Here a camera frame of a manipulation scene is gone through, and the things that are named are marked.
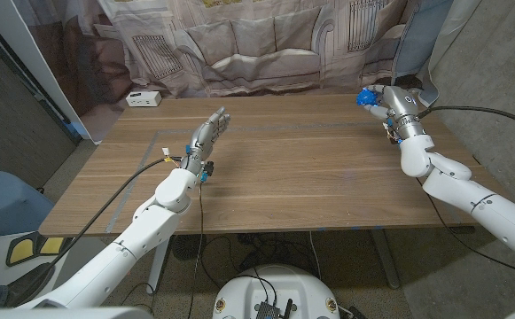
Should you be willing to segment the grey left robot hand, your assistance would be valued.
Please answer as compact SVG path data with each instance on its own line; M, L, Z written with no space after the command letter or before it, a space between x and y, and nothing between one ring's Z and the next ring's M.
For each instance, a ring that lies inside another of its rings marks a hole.
M222 106L202 123L191 136L190 152L182 159L180 168L197 175L212 153L215 142L227 130L229 122L230 115Z

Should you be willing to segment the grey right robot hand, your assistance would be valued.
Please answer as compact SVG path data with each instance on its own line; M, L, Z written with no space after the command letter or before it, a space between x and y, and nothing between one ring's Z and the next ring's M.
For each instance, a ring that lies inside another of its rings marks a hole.
M391 85L369 85L356 97L356 103L383 121L388 138L400 144L425 131L417 118L418 106L405 89Z

